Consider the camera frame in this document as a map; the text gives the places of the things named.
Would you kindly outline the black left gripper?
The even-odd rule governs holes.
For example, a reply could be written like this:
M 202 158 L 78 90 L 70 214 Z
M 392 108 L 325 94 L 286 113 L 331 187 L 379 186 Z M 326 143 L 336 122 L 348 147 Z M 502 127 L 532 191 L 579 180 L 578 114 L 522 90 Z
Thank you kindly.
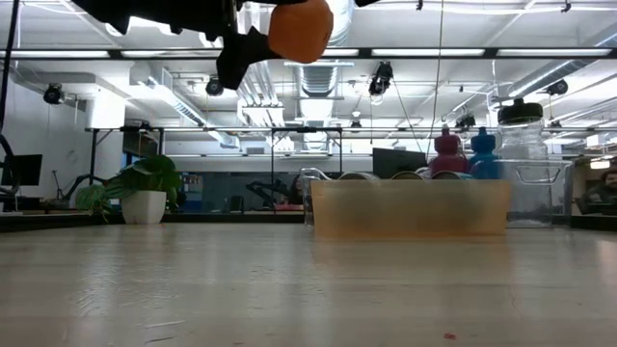
M 247 34 L 230 31 L 236 13 L 254 2 L 295 5 L 307 0 L 71 0 L 77 7 L 126 35 L 133 17 L 165 24 L 179 35 L 184 29 L 204 33 L 209 39 L 223 36 L 223 50 L 216 67 L 225 89 L 237 90 L 250 65 L 279 59 L 268 37 L 252 27 Z

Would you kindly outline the orange round toy fruit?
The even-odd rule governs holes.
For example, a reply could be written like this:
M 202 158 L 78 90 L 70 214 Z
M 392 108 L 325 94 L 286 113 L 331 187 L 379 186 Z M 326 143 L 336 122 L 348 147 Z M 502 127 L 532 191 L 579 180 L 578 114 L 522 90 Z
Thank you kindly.
M 302 64 L 317 61 L 334 29 L 334 15 L 326 0 L 277 5 L 271 13 L 268 45 L 279 56 Z

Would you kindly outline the person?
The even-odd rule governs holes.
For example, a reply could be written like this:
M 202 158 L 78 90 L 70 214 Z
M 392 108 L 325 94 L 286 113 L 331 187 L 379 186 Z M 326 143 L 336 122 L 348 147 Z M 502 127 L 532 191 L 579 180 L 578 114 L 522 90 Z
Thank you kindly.
M 291 184 L 288 195 L 288 202 L 294 205 L 302 205 L 304 203 L 303 182 L 300 176 L 296 175 Z
M 576 205 L 582 215 L 617 216 L 617 170 L 605 172 L 597 186 L 576 199 Z

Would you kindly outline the blue squeeze bottle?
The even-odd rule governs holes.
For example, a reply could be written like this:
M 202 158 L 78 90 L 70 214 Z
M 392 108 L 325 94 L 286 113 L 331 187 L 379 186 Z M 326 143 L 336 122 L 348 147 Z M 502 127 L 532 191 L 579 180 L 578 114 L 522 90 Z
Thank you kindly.
M 500 162 L 496 155 L 496 136 L 485 127 L 470 139 L 473 156 L 469 160 L 469 173 L 476 179 L 500 179 Z

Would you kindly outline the black aluminium rig frame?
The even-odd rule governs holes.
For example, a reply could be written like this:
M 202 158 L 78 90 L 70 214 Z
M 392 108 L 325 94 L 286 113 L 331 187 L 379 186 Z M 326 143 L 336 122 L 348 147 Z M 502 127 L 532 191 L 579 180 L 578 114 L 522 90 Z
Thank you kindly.
M 216 48 L 191 49 L 16 49 L 11 57 L 24 61 L 72 60 L 214 60 Z M 617 60 L 617 47 L 591 48 L 328 48 L 324 59 L 350 60 Z

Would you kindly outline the silver ventilation duct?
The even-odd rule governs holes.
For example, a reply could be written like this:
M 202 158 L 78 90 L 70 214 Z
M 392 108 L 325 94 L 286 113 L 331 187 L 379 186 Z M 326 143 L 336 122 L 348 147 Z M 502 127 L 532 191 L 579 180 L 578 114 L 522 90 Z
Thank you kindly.
M 329 47 L 342 47 L 348 40 L 354 0 L 326 0 L 334 14 L 334 29 Z M 335 105 L 337 83 L 342 67 L 314 63 L 296 67 L 299 78 L 298 109 L 303 127 L 326 127 L 330 122 Z

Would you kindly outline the magenta squeeze bottle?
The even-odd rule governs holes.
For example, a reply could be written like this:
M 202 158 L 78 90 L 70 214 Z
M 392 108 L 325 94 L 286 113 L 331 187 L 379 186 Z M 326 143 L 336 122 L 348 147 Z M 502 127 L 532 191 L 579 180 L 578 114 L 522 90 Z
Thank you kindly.
M 434 143 L 437 156 L 430 160 L 431 175 L 440 172 L 455 172 L 466 174 L 469 171 L 469 161 L 462 151 L 460 138 L 451 134 L 448 127 L 442 128 L 442 134 Z

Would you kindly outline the green potted plant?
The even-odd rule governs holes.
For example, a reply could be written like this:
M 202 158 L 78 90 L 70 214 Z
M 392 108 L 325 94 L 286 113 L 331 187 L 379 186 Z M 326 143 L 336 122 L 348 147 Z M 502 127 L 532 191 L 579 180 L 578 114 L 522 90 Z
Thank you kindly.
M 112 214 L 112 201 L 117 200 L 126 224 L 159 224 L 167 210 L 177 208 L 180 185 L 174 161 L 166 155 L 156 155 L 121 169 L 101 184 L 78 189 L 75 205 L 79 210 L 106 218 Z

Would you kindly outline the clear plastic bin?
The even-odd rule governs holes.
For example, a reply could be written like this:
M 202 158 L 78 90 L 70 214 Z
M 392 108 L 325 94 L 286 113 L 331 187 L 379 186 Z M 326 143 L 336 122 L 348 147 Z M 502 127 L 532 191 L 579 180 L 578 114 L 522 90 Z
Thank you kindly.
M 474 178 L 499 178 L 510 183 L 507 225 L 517 228 L 550 227 L 572 215 L 574 163 L 565 160 L 493 159 L 471 166 Z
M 311 195 L 311 184 L 317 181 L 327 181 L 333 179 L 334 178 L 332 176 L 326 175 L 324 172 L 317 168 L 302 168 L 300 170 L 306 227 L 314 229 L 314 213 Z

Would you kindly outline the clear bottle with black lid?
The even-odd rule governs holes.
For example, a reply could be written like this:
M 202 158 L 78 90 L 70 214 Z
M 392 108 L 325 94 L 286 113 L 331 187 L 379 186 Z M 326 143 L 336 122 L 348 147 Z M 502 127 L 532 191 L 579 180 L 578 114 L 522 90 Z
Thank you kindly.
M 547 160 L 548 147 L 542 133 L 544 129 L 543 106 L 517 98 L 512 105 L 497 113 L 500 147 L 503 159 Z

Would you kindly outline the black computer monitor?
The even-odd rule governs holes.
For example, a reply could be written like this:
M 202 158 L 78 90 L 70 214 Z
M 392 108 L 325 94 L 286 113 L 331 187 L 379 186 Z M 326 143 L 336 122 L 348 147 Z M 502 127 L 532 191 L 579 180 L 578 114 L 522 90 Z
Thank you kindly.
M 5 156 L 5 164 L 8 168 L 2 170 L 1 184 L 13 186 L 14 172 L 17 174 L 20 186 L 38 186 L 42 166 L 41 154 Z
M 373 148 L 372 171 L 382 179 L 392 178 L 401 172 L 415 172 L 427 166 L 423 152 L 399 149 Z

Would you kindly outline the black metal background frame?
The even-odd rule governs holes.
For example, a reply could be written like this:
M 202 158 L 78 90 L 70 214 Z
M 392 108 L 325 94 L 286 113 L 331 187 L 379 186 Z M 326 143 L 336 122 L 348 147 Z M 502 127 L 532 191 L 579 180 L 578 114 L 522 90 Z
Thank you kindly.
M 369 152 L 354 152 L 355 141 L 376 141 L 430 157 L 437 127 L 152 127 L 155 151 L 179 162 L 182 172 L 293 172 L 319 167 L 326 172 L 367 172 Z

